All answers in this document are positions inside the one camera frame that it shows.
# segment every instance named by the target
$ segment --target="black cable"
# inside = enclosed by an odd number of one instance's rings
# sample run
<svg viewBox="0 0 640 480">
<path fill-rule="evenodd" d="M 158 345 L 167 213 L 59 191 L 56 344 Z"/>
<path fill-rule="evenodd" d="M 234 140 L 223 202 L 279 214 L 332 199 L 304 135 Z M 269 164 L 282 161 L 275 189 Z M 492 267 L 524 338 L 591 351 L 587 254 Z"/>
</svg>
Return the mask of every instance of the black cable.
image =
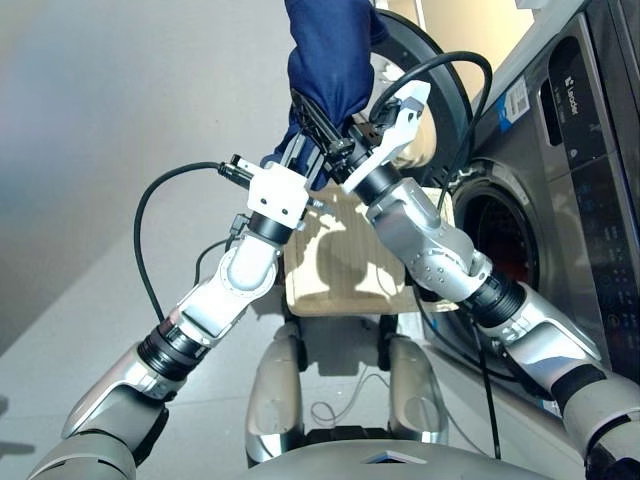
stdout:
<svg viewBox="0 0 640 480">
<path fill-rule="evenodd" d="M 158 297 L 153 290 L 153 286 L 151 285 L 151 281 L 149 280 L 149 275 L 147 274 L 147 269 L 144 265 L 144 259 L 142 258 L 142 246 L 140 242 L 140 230 L 142 228 L 142 215 L 144 214 L 144 209 L 147 206 L 147 202 L 149 201 L 149 197 L 151 194 L 163 183 L 167 180 L 172 179 L 178 175 L 181 175 L 186 172 L 192 172 L 194 170 L 204 170 L 207 168 L 211 168 L 213 170 L 218 170 L 220 168 L 220 164 L 216 162 L 198 162 L 198 163 L 190 163 L 187 165 L 183 165 L 178 168 L 174 168 L 173 170 L 169 170 L 168 172 L 163 173 L 158 178 L 156 178 L 151 185 L 147 187 L 147 189 L 140 197 L 140 201 L 138 202 L 138 208 L 136 209 L 136 216 L 133 220 L 133 252 L 136 256 L 136 265 L 138 266 L 138 272 L 140 272 L 140 277 L 142 278 L 142 283 L 144 284 L 144 288 L 147 291 L 147 295 L 149 296 L 149 300 L 151 301 L 151 305 L 153 306 L 153 310 L 156 312 L 156 316 L 160 322 L 164 321 L 164 314 L 162 313 L 162 308 L 160 307 L 160 303 L 158 302 Z"/>
<path fill-rule="evenodd" d="M 204 257 L 211 251 L 211 250 L 215 250 L 216 248 L 218 248 L 221 245 L 224 245 L 226 242 L 229 241 L 229 238 L 225 238 L 224 240 L 220 240 L 217 241 L 216 243 L 209 245 L 207 248 L 205 248 L 202 252 L 200 252 L 200 255 L 198 255 L 198 259 L 196 260 L 196 275 L 195 278 L 193 280 L 193 286 L 195 287 L 198 283 L 200 283 L 200 267 L 202 266 L 202 260 L 204 260 Z"/>
<path fill-rule="evenodd" d="M 464 151 L 467 145 L 469 144 L 469 142 L 471 141 L 471 138 L 473 137 L 473 133 L 475 131 L 476 125 L 478 124 L 478 121 L 480 120 L 482 112 L 484 111 L 484 107 L 487 103 L 487 98 L 489 97 L 489 92 L 491 90 L 491 82 L 493 79 L 493 72 L 491 70 L 491 64 L 489 63 L 489 61 L 486 58 L 484 58 L 482 55 L 479 55 L 473 52 L 464 52 L 464 51 L 443 53 L 436 57 L 430 58 L 426 62 L 423 62 L 413 67 L 411 70 L 409 70 L 404 75 L 402 75 L 398 80 L 396 80 L 389 88 L 387 88 L 384 92 L 382 92 L 380 97 L 378 97 L 376 102 L 373 104 L 373 107 L 371 107 L 371 113 L 369 114 L 369 119 L 371 119 L 372 121 L 375 121 L 375 118 L 380 113 L 384 104 L 391 97 L 393 97 L 393 95 L 400 88 L 402 88 L 404 85 L 409 83 L 411 80 L 415 80 L 416 77 L 418 77 L 419 75 L 429 70 L 432 70 L 441 65 L 444 65 L 447 63 L 453 63 L 453 62 L 470 62 L 480 67 L 484 75 L 484 84 L 482 85 L 482 92 L 480 94 L 480 99 L 478 101 L 478 107 L 476 108 L 475 113 L 471 117 L 471 121 L 469 122 L 469 125 L 467 126 L 467 129 L 462 138 L 462 143 L 458 147 L 456 155 L 453 157 L 453 161 L 449 166 L 449 171 L 447 172 L 445 181 L 442 184 L 442 191 L 440 193 L 440 197 L 438 198 L 438 211 L 442 209 L 442 205 L 444 203 L 444 198 L 447 192 L 447 186 L 449 185 L 449 182 L 451 181 L 453 175 L 463 166 L 463 162 L 465 160 L 463 158 Z M 428 170 L 425 169 L 424 174 L 420 179 L 421 186 L 424 185 L 425 182 L 427 181 L 427 172 Z"/>
<path fill-rule="evenodd" d="M 233 243 L 233 241 L 235 240 L 235 237 L 233 235 L 231 235 L 229 238 L 227 238 L 225 244 L 224 244 L 224 251 L 228 252 L 229 250 L 231 250 L 231 244 Z"/>
<path fill-rule="evenodd" d="M 489 407 L 489 420 L 491 421 L 491 435 L 493 436 L 493 451 L 496 460 L 500 460 L 502 455 L 500 454 L 500 436 L 498 435 L 498 422 L 496 420 L 496 409 L 493 405 L 493 393 L 491 391 L 491 380 L 489 380 L 489 369 L 487 368 L 487 361 L 484 356 L 484 349 L 480 343 L 480 336 L 478 335 L 478 327 L 473 324 L 473 336 L 476 340 L 476 347 L 478 348 L 478 355 L 480 356 L 480 365 L 482 366 L 482 380 L 484 381 L 484 389 L 487 393 L 487 406 Z"/>
<path fill-rule="evenodd" d="M 431 330 L 431 332 L 438 338 L 438 340 L 440 340 L 448 348 L 450 348 L 455 353 L 457 353 L 462 358 L 464 358 L 471 365 L 473 365 L 474 367 L 476 367 L 476 368 L 481 370 L 482 369 L 482 361 L 481 361 L 481 359 L 477 360 L 477 359 L 471 357 L 469 354 L 467 354 L 463 350 L 461 350 L 460 348 L 458 348 L 456 345 L 454 345 L 452 342 L 450 342 L 446 337 L 444 337 L 436 329 L 436 327 L 429 321 L 429 319 L 427 318 L 427 312 L 424 311 L 424 307 L 422 306 L 422 303 L 420 301 L 420 293 L 418 292 L 418 287 L 416 285 L 413 286 L 413 295 L 414 295 L 414 297 L 416 299 L 416 303 L 418 304 L 418 309 L 420 310 L 420 314 L 422 315 L 422 321 L 427 325 L 427 327 L 429 327 L 429 330 Z M 517 382 L 517 380 L 514 377 L 509 376 L 509 375 L 505 375 L 505 374 L 500 373 L 500 372 L 496 372 L 495 370 L 492 370 L 490 368 L 487 368 L 487 372 L 492 377 L 499 378 L 500 380 L 505 380 L 507 382 Z"/>
</svg>

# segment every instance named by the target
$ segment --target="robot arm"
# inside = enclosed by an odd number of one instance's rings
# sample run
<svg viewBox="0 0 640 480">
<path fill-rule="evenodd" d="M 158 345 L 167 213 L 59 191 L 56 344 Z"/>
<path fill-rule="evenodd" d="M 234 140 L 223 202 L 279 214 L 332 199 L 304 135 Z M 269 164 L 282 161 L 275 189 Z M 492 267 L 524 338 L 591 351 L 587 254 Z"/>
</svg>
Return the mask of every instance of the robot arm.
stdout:
<svg viewBox="0 0 640 480">
<path fill-rule="evenodd" d="M 419 83 L 409 82 L 392 99 L 399 104 L 387 130 L 393 138 L 413 138 L 428 95 Z M 470 311 L 480 330 L 499 340 L 514 375 L 558 402 L 591 478 L 640 471 L 640 387 L 604 369 L 595 344 L 570 319 L 529 286 L 496 271 L 464 232 L 441 220 L 415 180 L 401 178 L 389 162 L 397 150 L 385 147 L 387 132 L 372 140 L 370 126 L 354 124 L 351 139 L 340 139 L 312 101 L 299 94 L 293 99 L 334 180 L 368 205 L 380 240 L 415 283 Z"/>
<path fill-rule="evenodd" d="M 76 404 L 63 441 L 29 479 L 134 479 L 169 416 L 165 406 L 188 374 L 275 281 L 279 250 L 309 201 L 306 179 L 278 164 L 239 157 L 220 173 L 249 186 L 249 233 L 168 317 L 132 346 Z"/>
</svg>

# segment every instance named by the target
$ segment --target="white wall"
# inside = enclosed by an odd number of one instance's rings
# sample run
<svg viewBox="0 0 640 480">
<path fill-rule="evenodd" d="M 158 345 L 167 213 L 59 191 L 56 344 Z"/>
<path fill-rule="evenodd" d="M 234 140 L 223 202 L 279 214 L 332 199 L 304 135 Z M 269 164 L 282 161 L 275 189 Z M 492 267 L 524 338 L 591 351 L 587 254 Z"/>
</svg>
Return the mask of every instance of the white wall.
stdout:
<svg viewBox="0 0 640 480">
<path fill-rule="evenodd" d="M 130 235 L 153 178 L 273 148 L 291 47 L 279 1 L 0 3 L 0 353 Z M 212 194 L 222 181 L 194 192 L 176 180 L 168 191 L 188 217 L 224 201 Z M 201 225 L 172 227 L 163 218 L 145 228 L 214 240 Z M 178 261 L 164 260 L 169 271 Z"/>
<path fill-rule="evenodd" d="M 518 10 L 515 0 L 422 0 L 422 5 L 427 32 L 445 52 L 477 52 L 494 72 L 533 24 L 531 10 Z M 455 68 L 473 99 L 482 88 L 481 71 L 463 62 Z"/>
</svg>

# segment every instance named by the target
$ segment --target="beige tray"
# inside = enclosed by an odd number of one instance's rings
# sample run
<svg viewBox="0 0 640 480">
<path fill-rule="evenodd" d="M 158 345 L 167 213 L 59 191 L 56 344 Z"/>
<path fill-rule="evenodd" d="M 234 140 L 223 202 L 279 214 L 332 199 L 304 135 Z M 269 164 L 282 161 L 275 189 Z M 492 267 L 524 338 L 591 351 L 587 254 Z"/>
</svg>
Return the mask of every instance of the beige tray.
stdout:
<svg viewBox="0 0 640 480">
<path fill-rule="evenodd" d="M 437 202 L 440 189 L 425 188 Z M 333 208 L 335 218 L 309 212 L 306 228 L 284 250 L 286 297 L 299 316 L 395 314 L 417 310 L 404 267 L 380 243 L 366 220 L 366 207 L 333 185 L 314 196 Z M 451 197 L 443 218 L 453 224 Z"/>
</svg>

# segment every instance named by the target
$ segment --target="blue cloth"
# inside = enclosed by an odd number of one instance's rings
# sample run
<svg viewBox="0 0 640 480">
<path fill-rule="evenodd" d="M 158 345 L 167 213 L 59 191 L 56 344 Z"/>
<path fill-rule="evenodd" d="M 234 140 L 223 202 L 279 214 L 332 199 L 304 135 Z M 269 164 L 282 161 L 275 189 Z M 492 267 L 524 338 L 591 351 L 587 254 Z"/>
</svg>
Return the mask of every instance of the blue cloth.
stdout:
<svg viewBox="0 0 640 480">
<path fill-rule="evenodd" d="M 369 63 L 371 46 L 389 35 L 368 0 L 285 0 L 296 47 L 289 55 L 289 85 L 313 99 L 331 122 L 341 129 L 345 119 L 362 110 L 373 87 Z M 265 157 L 278 162 L 300 126 L 289 113 L 289 129 L 274 153 Z M 296 165 L 307 171 L 311 142 Z M 328 178 L 324 170 L 313 185 L 320 189 Z"/>
</svg>

